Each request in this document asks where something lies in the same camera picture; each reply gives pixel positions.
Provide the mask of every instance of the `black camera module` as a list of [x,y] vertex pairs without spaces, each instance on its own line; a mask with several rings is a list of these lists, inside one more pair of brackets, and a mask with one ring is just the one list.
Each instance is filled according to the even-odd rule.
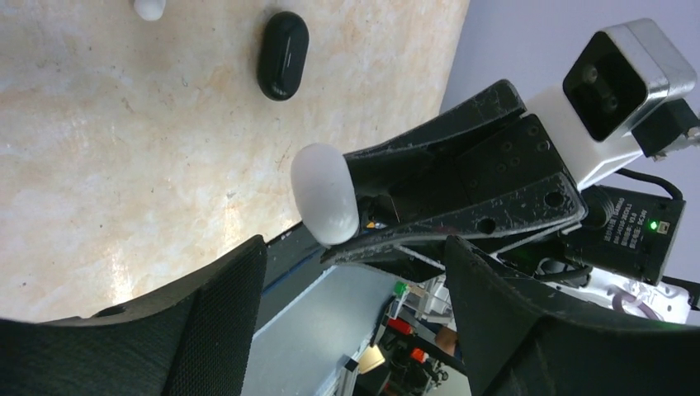
[[596,33],[564,79],[564,94],[591,137],[602,142],[636,111],[647,87],[607,33]]

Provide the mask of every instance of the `camera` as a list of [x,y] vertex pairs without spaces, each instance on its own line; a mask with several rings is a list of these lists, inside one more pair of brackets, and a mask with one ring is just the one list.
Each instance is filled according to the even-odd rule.
[[580,191],[642,155],[692,142],[683,97],[696,73],[661,29],[640,19],[598,31],[559,86],[527,109],[540,118]]
[[619,138],[695,86],[693,67],[651,20],[597,32],[564,78],[570,104],[598,142]]

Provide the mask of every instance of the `beige tabletop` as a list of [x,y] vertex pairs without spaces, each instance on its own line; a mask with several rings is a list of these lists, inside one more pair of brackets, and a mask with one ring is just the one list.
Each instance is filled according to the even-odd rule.
[[[468,0],[0,2],[0,317],[90,316],[299,220],[291,159],[438,113]],[[298,93],[255,67],[304,17]]]

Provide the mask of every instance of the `mounting hole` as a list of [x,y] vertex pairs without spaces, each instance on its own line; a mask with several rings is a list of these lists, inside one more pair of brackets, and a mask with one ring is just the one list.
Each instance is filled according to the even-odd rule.
[[122,305],[115,305],[113,307],[105,308],[102,311],[95,313],[94,318],[104,318],[106,316],[114,316],[118,314],[123,314],[126,312],[126,308]]
[[542,152],[547,151],[547,150],[549,149],[549,147],[550,147],[549,142],[545,140],[545,141],[540,142],[540,143],[537,144],[537,151],[539,151],[540,153],[542,153]]
[[486,235],[491,235],[496,230],[496,222],[493,219],[481,219],[476,225],[476,229],[480,233],[485,233]]
[[557,191],[550,192],[545,196],[545,203],[552,208],[562,206],[564,204],[564,196]]

